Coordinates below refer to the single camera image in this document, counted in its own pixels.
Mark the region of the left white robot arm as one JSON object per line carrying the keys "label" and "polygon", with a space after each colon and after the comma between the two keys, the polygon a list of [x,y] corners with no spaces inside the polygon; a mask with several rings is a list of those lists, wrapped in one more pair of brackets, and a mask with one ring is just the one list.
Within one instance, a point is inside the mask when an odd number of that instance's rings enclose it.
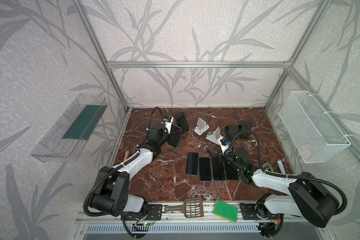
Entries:
{"label": "left white robot arm", "polygon": [[84,201],[84,213],[89,217],[111,215],[141,219],[147,216],[148,201],[129,193],[130,181],[160,155],[163,145],[177,147],[181,135],[188,130],[184,112],[179,112],[174,117],[161,115],[161,122],[158,124],[149,121],[146,135],[131,157],[113,167],[100,169],[94,186]]}

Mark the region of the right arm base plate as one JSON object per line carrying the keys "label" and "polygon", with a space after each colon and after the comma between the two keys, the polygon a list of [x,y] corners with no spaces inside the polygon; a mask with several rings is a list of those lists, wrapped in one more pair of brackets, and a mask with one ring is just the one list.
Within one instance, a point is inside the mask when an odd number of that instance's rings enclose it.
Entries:
{"label": "right arm base plate", "polygon": [[257,205],[251,203],[240,203],[239,208],[243,220],[257,220],[257,221],[271,221],[275,222],[279,219],[278,214],[272,214],[264,205]]}

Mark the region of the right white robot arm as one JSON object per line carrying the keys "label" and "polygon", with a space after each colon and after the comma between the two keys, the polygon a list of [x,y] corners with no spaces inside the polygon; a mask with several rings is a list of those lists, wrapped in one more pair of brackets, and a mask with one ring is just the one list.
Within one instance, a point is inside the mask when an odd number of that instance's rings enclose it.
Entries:
{"label": "right white robot arm", "polygon": [[233,144],[238,136],[230,140],[220,134],[209,133],[207,139],[221,148],[219,158],[236,170],[242,182],[281,193],[280,196],[265,194],[258,200],[261,213],[302,217],[312,225],[324,228],[333,216],[346,209],[347,196],[335,184],[318,179],[308,172],[289,175],[265,169],[259,137],[252,131],[245,131],[245,134],[252,135],[257,142],[259,167],[252,165],[245,148],[234,148]]}

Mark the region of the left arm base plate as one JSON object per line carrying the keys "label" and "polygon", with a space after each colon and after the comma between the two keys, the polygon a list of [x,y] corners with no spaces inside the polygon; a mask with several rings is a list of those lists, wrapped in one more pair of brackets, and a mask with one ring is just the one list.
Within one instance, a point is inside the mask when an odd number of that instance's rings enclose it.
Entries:
{"label": "left arm base plate", "polygon": [[149,222],[160,221],[163,214],[163,205],[148,204],[143,207],[143,212],[126,212],[123,216],[126,221],[148,220]]}

